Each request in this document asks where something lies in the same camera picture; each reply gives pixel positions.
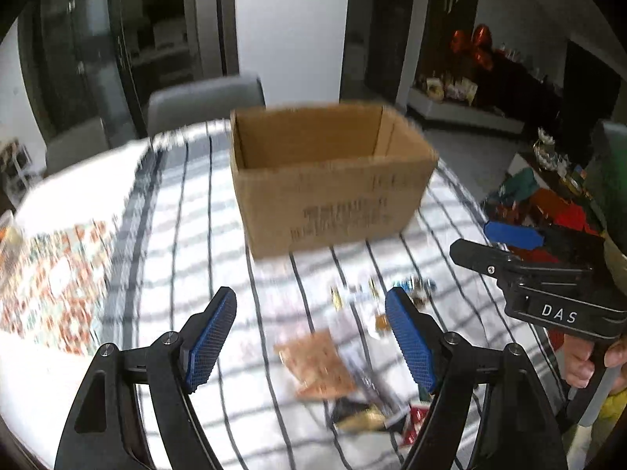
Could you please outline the right hand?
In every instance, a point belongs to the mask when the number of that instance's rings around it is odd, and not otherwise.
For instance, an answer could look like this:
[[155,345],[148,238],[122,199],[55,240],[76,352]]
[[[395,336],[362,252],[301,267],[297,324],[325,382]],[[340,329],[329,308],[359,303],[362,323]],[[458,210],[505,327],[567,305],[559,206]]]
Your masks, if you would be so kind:
[[[593,343],[579,337],[566,334],[562,345],[563,377],[568,385],[582,389],[586,388],[593,377],[595,365],[591,361]],[[614,381],[611,394],[615,395],[626,389],[626,337],[614,342],[605,354],[605,366],[618,367],[620,374]]]

